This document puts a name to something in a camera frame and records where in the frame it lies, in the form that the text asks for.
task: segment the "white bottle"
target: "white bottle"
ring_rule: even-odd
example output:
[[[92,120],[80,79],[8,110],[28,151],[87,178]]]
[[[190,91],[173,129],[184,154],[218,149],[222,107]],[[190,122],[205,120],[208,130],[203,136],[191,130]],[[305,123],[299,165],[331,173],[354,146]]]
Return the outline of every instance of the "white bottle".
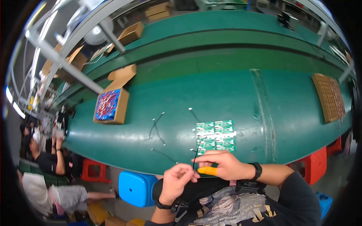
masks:
[[[63,36],[61,36],[61,35],[58,34],[58,33],[55,33],[54,36],[55,36],[55,39],[58,41],[58,43],[59,43],[61,46],[63,46],[64,43],[65,43]]]

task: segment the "black watch strap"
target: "black watch strap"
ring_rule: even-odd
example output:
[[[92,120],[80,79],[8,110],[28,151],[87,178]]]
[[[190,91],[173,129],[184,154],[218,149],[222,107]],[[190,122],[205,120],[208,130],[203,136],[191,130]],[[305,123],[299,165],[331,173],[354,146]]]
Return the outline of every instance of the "black watch strap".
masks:
[[[255,167],[255,177],[250,180],[252,182],[255,182],[256,179],[258,179],[260,177],[261,172],[262,172],[262,168],[261,168],[260,164],[257,163],[257,162],[253,162],[253,163],[249,163],[249,164],[253,165]]]
[[[156,201],[156,206],[159,209],[172,209],[172,206],[164,205],[164,204],[160,203],[160,200]]]

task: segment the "green pcb panel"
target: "green pcb panel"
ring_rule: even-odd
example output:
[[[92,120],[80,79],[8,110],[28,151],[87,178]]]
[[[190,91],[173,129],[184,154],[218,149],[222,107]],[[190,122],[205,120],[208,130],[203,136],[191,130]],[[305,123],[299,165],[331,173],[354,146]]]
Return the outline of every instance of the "green pcb panel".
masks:
[[[233,120],[196,123],[197,155],[208,150],[236,151],[236,131]]]

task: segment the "brown component tray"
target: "brown component tray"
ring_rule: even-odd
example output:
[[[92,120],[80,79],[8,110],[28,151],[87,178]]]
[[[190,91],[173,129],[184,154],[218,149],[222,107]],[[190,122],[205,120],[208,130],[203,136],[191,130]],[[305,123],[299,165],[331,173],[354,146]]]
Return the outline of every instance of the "brown component tray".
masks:
[[[312,77],[322,105],[324,121],[336,121],[346,114],[338,83],[334,78],[315,73]]]

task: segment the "black shirt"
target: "black shirt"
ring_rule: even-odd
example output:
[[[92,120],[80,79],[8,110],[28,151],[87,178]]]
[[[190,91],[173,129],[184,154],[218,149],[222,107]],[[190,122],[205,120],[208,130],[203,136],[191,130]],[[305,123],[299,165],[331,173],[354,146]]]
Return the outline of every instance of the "black shirt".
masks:
[[[238,193],[235,186],[225,187],[200,199],[197,214],[186,214],[177,226],[205,225],[320,225],[321,209],[315,194],[302,176],[295,172],[283,183],[278,202],[257,193]],[[174,226],[176,222],[162,224]],[[161,226],[146,221],[144,226]]]
[[[47,174],[50,174],[53,176],[62,176],[62,175],[57,175],[55,172],[56,165],[58,162],[58,158],[57,158],[56,154],[41,152],[40,155],[35,160],[35,162],[39,165],[39,168],[44,173],[47,173]],[[64,158],[64,165],[65,165],[65,170],[66,170],[66,173],[64,176],[66,176],[68,179],[71,180],[72,179],[71,169],[69,167],[69,161],[67,161],[66,158]]]

